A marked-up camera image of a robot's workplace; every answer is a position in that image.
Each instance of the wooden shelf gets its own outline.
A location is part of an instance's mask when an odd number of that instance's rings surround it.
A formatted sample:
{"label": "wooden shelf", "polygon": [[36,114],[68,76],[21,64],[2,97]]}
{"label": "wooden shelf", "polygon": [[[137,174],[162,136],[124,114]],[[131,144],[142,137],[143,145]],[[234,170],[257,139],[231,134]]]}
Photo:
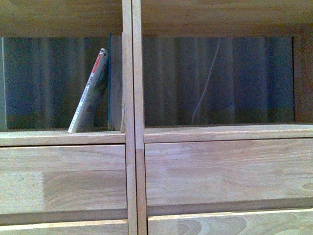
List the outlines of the wooden shelf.
{"label": "wooden shelf", "polygon": [[312,138],[313,125],[241,125],[146,128],[145,143]]}
{"label": "wooden shelf", "polygon": [[313,29],[310,0],[142,0],[146,36],[294,35]]}
{"label": "wooden shelf", "polygon": [[122,1],[7,0],[0,22],[0,37],[104,37],[122,32]]}
{"label": "wooden shelf", "polygon": [[0,146],[125,143],[120,131],[68,133],[57,131],[0,132]]}

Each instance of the white cable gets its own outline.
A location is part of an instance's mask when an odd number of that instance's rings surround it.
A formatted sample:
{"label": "white cable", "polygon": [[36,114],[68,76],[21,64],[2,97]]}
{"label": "white cable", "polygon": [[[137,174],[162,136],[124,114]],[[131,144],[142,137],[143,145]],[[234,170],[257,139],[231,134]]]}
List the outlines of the white cable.
{"label": "white cable", "polygon": [[196,115],[196,113],[197,113],[197,111],[198,111],[198,108],[199,108],[200,105],[201,105],[201,102],[202,102],[202,100],[203,100],[203,97],[204,97],[205,91],[206,91],[206,89],[207,89],[207,86],[209,85],[209,80],[210,80],[210,77],[211,77],[211,73],[212,73],[212,70],[213,70],[213,66],[214,66],[214,63],[215,63],[217,54],[218,54],[218,52],[219,52],[220,44],[221,44],[221,38],[219,38],[219,42],[218,42],[217,47],[216,47],[216,52],[215,52],[215,55],[214,55],[214,58],[213,58],[213,61],[212,61],[212,65],[211,65],[211,68],[210,68],[209,75],[208,75],[208,77],[207,77],[206,85],[205,85],[204,90],[203,90],[203,92],[202,92],[202,95],[201,95],[201,98],[200,98],[200,100],[199,100],[199,103],[198,103],[198,105],[196,106],[196,108],[195,108],[195,110],[194,110],[194,113],[192,114],[191,125],[194,124],[195,115]]}

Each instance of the curtain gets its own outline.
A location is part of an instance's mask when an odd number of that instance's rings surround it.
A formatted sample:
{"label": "curtain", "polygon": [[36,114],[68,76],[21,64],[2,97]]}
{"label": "curtain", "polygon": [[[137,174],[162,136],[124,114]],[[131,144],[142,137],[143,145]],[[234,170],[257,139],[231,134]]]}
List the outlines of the curtain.
{"label": "curtain", "polygon": [[[68,128],[94,61],[107,45],[107,38],[3,38],[6,128]],[[104,99],[95,126],[106,125]]]}
{"label": "curtain", "polygon": [[[144,38],[146,126],[190,125],[218,38]],[[222,38],[194,124],[294,122],[292,38]]]}
{"label": "curtain", "polygon": [[[143,39],[146,126],[191,124],[217,44],[218,38]],[[68,128],[107,45],[107,38],[4,38],[0,128],[4,116],[7,129]],[[222,38],[194,124],[293,119],[292,38]],[[95,126],[106,125],[104,99]]]}

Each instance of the light wood surface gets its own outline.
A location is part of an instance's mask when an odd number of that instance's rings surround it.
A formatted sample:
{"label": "light wood surface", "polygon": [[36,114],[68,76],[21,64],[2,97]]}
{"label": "light wood surface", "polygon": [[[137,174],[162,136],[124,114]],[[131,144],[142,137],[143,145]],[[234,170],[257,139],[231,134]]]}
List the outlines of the light wood surface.
{"label": "light wood surface", "polygon": [[313,123],[313,33],[294,38],[295,121]]}
{"label": "light wood surface", "polygon": [[236,125],[145,129],[145,143],[313,137],[313,125]]}
{"label": "light wood surface", "polygon": [[133,79],[133,27],[132,1],[123,0],[123,95],[125,101],[126,129],[126,179],[128,232],[138,233],[137,228],[137,192],[136,192],[136,159],[134,133],[134,79]]}
{"label": "light wood surface", "polygon": [[126,208],[124,145],[0,148],[0,214]]}
{"label": "light wood surface", "polygon": [[0,37],[103,37],[122,32],[122,1],[3,0]]}
{"label": "light wood surface", "polygon": [[127,220],[0,226],[0,235],[126,235]]}
{"label": "light wood surface", "polygon": [[138,234],[147,234],[146,179],[144,152],[144,97],[142,68],[141,1],[132,1],[134,53],[134,113],[137,174]]}
{"label": "light wood surface", "polygon": [[312,146],[313,139],[146,144],[147,205],[313,202]]}
{"label": "light wood surface", "polygon": [[127,209],[0,214],[0,226],[127,219]]}
{"label": "light wood surface", "polygon": [[156,216],[149,235],[311,235],[313,210]]}
{"label": "light wood surface", "polygon": [[293,35],[313,28],[311,0],[142,0],[149,36]]}
{"label": "light wood surface", "polygon": [[68,133],[56,131],[0,132],[0,146],[125,143],[120,131]]}

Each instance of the leaning book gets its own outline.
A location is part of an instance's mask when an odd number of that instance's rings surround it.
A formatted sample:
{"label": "leaning book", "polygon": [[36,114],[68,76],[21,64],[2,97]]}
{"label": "leaning book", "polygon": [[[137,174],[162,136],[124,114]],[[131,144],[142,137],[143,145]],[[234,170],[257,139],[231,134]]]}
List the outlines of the leaning book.
{"label": "leaning book", "polygon": [[95,111],[106,88],[108,58],[108,52],[102,48],[69,126],[69,133],[90,131],[93,129]]}

